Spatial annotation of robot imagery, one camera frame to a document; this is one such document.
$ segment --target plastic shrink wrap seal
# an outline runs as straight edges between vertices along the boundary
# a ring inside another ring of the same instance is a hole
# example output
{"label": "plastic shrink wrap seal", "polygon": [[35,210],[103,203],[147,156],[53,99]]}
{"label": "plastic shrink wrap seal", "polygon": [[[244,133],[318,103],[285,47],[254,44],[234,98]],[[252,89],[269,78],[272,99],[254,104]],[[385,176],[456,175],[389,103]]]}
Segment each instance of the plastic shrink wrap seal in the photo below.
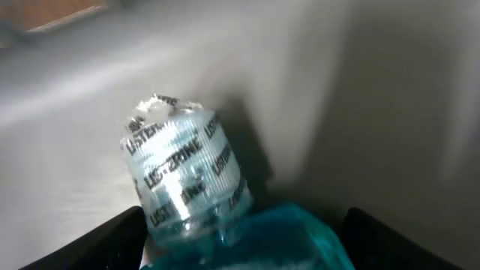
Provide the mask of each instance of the plastic shrink wrap seal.
{"label": "plastic shrink wrap seal", "polygon": [[[154,95],[128,119],[121,149],[160,248],[225,232],[252,198],[214,111]],[[232,236],[220,236],[232,241]]]}

